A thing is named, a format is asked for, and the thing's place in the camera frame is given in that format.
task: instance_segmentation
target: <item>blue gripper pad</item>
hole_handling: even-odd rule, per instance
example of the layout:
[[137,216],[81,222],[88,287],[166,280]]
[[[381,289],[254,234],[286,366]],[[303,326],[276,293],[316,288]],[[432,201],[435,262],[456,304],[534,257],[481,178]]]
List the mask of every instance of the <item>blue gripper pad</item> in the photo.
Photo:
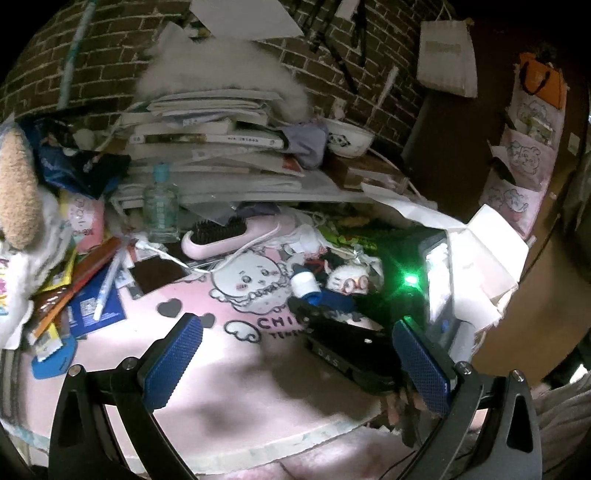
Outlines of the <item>blue gripper pad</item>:
[[138,371],[148,411],[166,406],[202,339],[203,326],[199,317],[185,313],[168,335],[159,340],[162,344],[153,350]]
[[400,357],[402,369],[417,387],[427,408],[444,417],[450,405],[449,379],[405,322],[399,321],[394,324],[392,341]]

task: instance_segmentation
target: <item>brick wall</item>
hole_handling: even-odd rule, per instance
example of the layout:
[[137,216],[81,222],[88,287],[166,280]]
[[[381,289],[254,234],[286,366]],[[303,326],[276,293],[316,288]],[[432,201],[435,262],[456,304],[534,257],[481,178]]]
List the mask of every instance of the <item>brick wall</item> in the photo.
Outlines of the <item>brick wall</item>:
[[[289,7],[293,0],[282,0]],[[301,3],[300,24],[314,0]],[[64,62],[85,0],[73,0],[37,32],[0,86],[0,114],[50,111],[57,106]],[[76,58],[70,105],[99,100],[85,120],[91,129],[112,124],[131,103],[135,79],[147,68],[142,52],[168,20],[180,22],[189,0],[100,0]],[[326,14],[323,7],[314,29]],[[416,75],[420,22],[433,20],[441,0],[366,0],[367,62],[357,63],[359,50],[350,46],[353,23],[336,18],[327,37],[345,59],[359,94],[349,92],[343,74],[323,46],[313,54],[302,39],[261,42],[310,91],[317,110],[328,115],[335,98],[346,101],[347,120],[377,134],[382,148],[399,152],[417,118],[425,91]],[[392,67],[399,74],[381,108],[376,102]]]

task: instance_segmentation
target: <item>blue booklet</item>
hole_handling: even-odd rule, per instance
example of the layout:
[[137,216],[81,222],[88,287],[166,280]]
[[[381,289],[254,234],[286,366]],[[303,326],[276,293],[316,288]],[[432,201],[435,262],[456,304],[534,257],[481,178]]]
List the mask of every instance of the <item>blue booklet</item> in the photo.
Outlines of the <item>blue booklet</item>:
[[107,275],[108,269],[108,264],[101,268],[82,290],[70,300],[70,303],[68,303],[67,311],[70,320],[70,334],[74,338],[87,335],[126,318],[117,288],[113,284],[113,288],[109,293],[105,308],[103,309],[103,314],[100,316],[98,322],[94,321],[96,298],[99,295],[100,286]]

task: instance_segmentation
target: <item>glass bottle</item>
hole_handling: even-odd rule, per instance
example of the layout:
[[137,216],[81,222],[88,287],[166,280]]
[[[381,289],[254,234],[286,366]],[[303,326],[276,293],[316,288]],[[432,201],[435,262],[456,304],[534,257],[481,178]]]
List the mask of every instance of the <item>glass bottle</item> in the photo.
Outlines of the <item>glass bottle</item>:
[[154,185],[144,189],[144,225],[148,241],[178,242],[178,187],[170,182],[168,164],[154,166]]

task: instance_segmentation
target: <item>screw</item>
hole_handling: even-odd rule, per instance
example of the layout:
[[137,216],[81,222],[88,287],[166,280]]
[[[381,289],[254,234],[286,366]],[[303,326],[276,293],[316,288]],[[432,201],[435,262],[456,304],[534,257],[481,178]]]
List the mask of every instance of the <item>screw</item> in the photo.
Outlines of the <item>screw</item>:
[[138,359],[134,356],[129,356],[121,362],[123,370],[131,370],[138,364]]
[[463,375],[470,375],[472,373],[472,366],[468,362],[458,362],[456,368]]
[[515,378],[519,383],[522,383],[525,381],[525,375],[523,374],[523,372],[521,372],[519,370],[513,370],[511,372],[511,375],[513,375],[513,378]]
[[68,369],[68,375],[70,375],[71,377],[75,377],[76,375],[78,375],[80,372],[82,371],[82,367],[80,365],[72,365],[69,369]]

